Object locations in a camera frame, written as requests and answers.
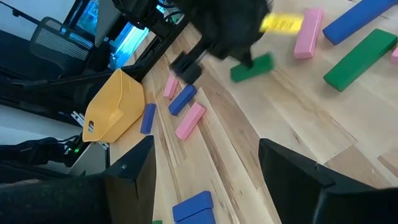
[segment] wooden block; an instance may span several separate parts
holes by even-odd
[[[179,222],[206,209],[212,209],[213,199],[209,191],[201,192],[173,207],[174,222]]]
[[[213,210],[209,208],[183,219],[177,224],[216,224],[216,219]]]
[[[145,105],[144,117],[142,118],[141,130],[140,130],[142,134],[150,134],[150,130],[152,129],[152,122],[154,120],[155,110],[156,110],[156,104],[148,103],[147,105]]]
[[[397,36],[375,29],[341,59],[323,79],[343,91],[397,43]]]
[[[297,34],[300,32],[304,17],[293,14],[269,13],[260,25],[260,32],[278,32],[281,34]]]
[[[398,64],[398,47],[395,49],[395,51],[391,55],[391,62]]]
[[[175,77],[173,72],[170,72],[166,87],[164,88],[163,96],[168,99],[172,99],[174,97],[175,89],[177,89],[177,85],[178,79]]]
[[[193,128],[197,125],[199,119],[205,113],[206,108],[197,102],[194,102],[187,115],[181,121],[181,124],[175,130],[175,134],[181,140],[186,140],[188,135],[192,132]]]
[[[247,68],[240,64],[231,68],[231,79],[234,82],[240,82],[248,78],[252,78],[263,73],[270,72],[274,69],[274,60],[270,53],[261,55],[253,60],[253,67]]]
[[[171,115],[178,115],[178,113],[184,108],[184,106],[195,96],[197,89],[193,85],[187,85],[178,94],[178,96],[169,105],[169,112]]]
[[[323,34],[337,45],[395,4],[397,0],[362,0],[324,28]]]
[[[323,18],[322,9],[308,9],[304,12],[304,21],[298,33],[294,57],[312,58],[317,44]]]

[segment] yellow dustpan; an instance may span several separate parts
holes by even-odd
[[[83,141],[115,142],[142,115],[142,85],[117,69],[87,107]]]

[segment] green block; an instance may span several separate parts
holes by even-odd
[[[397,43],[397,36],[375,29],[341,59],[323,79],[343,91]]]
[[[274,69],[274,60],[270,53],[266,53],[253,60],[253,67],[247,68],[245,65],[240,64],[231,68],[231,79],[234,82],[240,82],[248,78],[270,72]]]

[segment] wood grain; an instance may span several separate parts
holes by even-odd
[[[322,7],[324,28],[354,4],[284,0],[276,1],[274,10],[302,13]],[[398,7],[393,7],[337,46],[320,34],[315,56],[309,60],[294,58],[294,36],[266,33],[252,54],[271,51],[275,70],[241,83],[229,77],[237,61],[204,56],[194,100],[205,105],[207,112],[187,140],[181,141],[174,132],[193,102],[178,116],[171,116],[170,100],[162,94],[169,64],[201,37],[193,26],[187,26],[142,81],[146,102],[157,105],[152,127],[157,157],[154,218],[173,223],[174,205],[209,190],[217,223],[280,223],[259,167],[260,138],[374,187],[398,186],[398,76],[389,55],[342,93],[322,78],[373,29],[398,33],[396,15]],[[153,34],[128,64],[135,62],[151,38]],[[177,92],[184,86],[180,82]],[[112,161],[144,137],[140,126],[139,120],[111,144]]]

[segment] pink block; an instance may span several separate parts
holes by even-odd
[[[167,79],[166,88],[164,89],[163,96],[168,99],[172,99],[174,97],[175,89],[178,85],[178,79],[175,77],[173,72],[170,72],[169,78]]]
[[[197,125],[199,119],[205,113],[205,111],[206,108],[204,108],[199,103],[194,102],[187,115],[181,121],[181,124],[178,126],[177,130],[175,130],[175,134],[177,135],[177,137],[181,140],[186,140],[195,125]]]
[[[297,35],[294,57],[312,58],[317,44],[323,18],[322,9],[308,9],[304,12],[304,21]]]
[[[395,49],[395,51],[391,55],[391,62],[398,63],[398,47]]]

